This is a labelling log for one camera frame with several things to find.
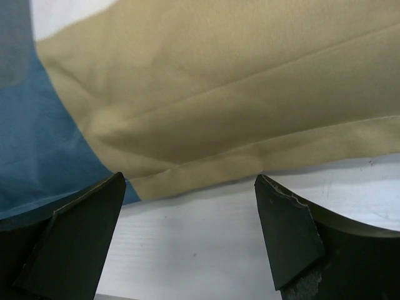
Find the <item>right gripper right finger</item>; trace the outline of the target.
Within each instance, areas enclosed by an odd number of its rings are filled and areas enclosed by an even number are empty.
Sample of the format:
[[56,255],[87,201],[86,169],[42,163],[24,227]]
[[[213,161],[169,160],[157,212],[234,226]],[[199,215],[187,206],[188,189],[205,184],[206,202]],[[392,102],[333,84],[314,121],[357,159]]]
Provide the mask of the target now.
[[344,217],[261,174],[255,181],[274,287],[283,299],[398,299],[399,232]]

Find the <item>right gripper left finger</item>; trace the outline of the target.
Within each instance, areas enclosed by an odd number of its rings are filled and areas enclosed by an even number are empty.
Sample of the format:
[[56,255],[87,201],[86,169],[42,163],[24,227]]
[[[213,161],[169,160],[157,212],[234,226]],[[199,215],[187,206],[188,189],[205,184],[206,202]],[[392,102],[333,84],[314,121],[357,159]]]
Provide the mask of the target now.
[[122,173],[1,220],[1,299],[94,299],[123,205]]

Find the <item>checkered blue beige pillowcase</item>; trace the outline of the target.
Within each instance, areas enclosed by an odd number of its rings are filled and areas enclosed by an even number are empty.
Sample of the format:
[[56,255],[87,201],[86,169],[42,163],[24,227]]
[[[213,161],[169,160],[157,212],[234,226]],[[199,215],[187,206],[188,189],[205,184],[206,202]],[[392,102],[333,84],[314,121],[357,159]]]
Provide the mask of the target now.
[[398,152],[398,1],[1,2],[2,218]]

